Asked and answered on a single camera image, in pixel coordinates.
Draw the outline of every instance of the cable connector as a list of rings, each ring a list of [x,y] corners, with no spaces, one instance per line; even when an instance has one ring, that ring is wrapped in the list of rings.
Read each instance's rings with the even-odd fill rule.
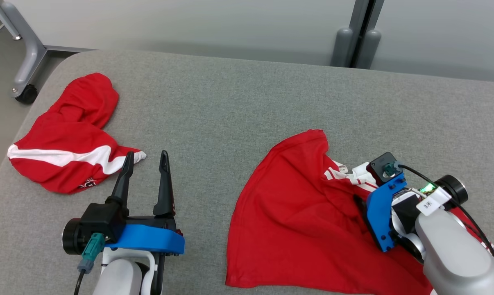
[[[85,250],[82,253],[82,261],[78,264],[78,271],[89,274],[94,267],[96,256],[103,251],[105,247],[105,236],[101,233],[93,233]]]

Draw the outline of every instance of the red cloth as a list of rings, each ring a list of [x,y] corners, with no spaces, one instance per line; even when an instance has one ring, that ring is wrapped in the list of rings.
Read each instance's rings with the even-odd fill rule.
[[[369,191],[328,180],[337,165],[322,130],[277,144],[239,196],[227,248],[226,285],[290,285],[341,293],[428,295],[432,287],[402,247],[376,247],[353,200]]]
[[[117,104],[118,93],[101,73],[75,79],[7,156],[20,174],[52,192],[97,185],[120,170],[127,152],[135,153],[135,163],[146,157],[101,130]]]

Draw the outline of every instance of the gray fabric surface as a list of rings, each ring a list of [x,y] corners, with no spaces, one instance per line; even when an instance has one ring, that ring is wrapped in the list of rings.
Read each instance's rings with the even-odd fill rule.
[[[88,73],[107,75],[120,102],[105,127],[144,150],[129,188],[132,215],[157,198],[159,156],[170,154],[176,221],[186,254],[168,257],[165,292],[322,294],[298,287],[224,285],[230,217],[247,179],[272,146],[324,129],[332,159],[354,167],[385,151],[434,179],[451,174],[468,188],[465,207],[494,243],[494,83],[153,52],[86,52],[62,62],[19,131]],[[61,248],[66,222],[102,202],[116,178],[57,195],[0,167],[0,295],[71,294],[79,256]],[[422,182],[408,174],[412,184]],[[97,273],[85,276],[90,294]]]

